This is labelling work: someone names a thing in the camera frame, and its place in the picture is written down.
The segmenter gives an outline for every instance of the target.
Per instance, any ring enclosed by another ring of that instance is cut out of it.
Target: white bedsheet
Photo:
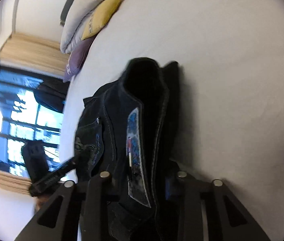
[[[84,105],[126,63],[180,63],[174,158],[229,182],[272,241],[284,239],[284,1],[124,0],[72,81],[60,155],[73,155]]]

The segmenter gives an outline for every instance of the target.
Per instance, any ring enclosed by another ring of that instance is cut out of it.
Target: curtain
[[[0,51],[0,60],[63,77],[69,54],[60,51],[58,42],[14,33]]]
[[[0,188],[19,194],[30,195],[28,188],[31,180],[26,177],[15,176],[7,172],[0,171]]]

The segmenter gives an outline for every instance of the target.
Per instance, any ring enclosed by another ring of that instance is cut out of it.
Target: screw head
[[[219,179],[215,179],[213,180],[213,185],[215,185],[216,187],[221,187],[223,185],[223,182]]]
[[[67,180],[65,183],[64,183],[64,187],[66,188],[70,188],[74,185],[74,181],[71,181],[71,180]]]
[[[109,173],[108,171],[102,171],[102,172],[100,173],[100,177],[101,177],[101,178],[108,178],[109,175],[110,175],[110,173]]]
[[[178,172],[178,177],[179,178],[185,178],[187,176],[187,173],[185,171],[179,171]]]

